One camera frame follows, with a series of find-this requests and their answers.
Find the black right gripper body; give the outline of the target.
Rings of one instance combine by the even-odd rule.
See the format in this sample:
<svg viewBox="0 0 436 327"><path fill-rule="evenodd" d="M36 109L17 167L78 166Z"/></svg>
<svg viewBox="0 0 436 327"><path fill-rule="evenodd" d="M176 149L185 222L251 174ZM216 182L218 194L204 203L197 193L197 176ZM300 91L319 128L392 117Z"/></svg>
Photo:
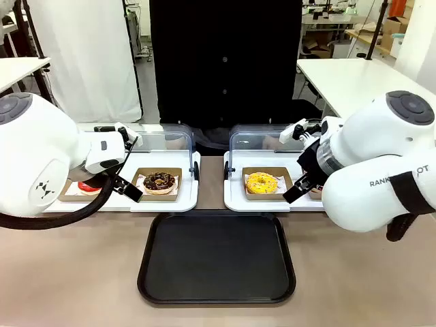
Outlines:
<svg viewBox="0 0 436 327"><path fill-rule="evenodd" d="M321 169L317 161L317 150L320 140L317 139L310 144L297 159L298 164L303 170L303 175L297 180L302 186L323 186L328 179L328 175Z"/></svg>

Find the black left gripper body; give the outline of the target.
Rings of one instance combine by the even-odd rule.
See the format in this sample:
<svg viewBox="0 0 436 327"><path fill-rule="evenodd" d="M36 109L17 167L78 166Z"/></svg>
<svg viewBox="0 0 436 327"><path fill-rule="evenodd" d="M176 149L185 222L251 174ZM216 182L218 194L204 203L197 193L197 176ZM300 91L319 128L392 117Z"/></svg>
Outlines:
<svg viewBox="0 0 436 327"><path fill-rule="evenodd" d="M103 174L91 174L84 166L78 166L69 171L68 179L74 182L82 182L90 187L103 187L106 177Z"/></svg>

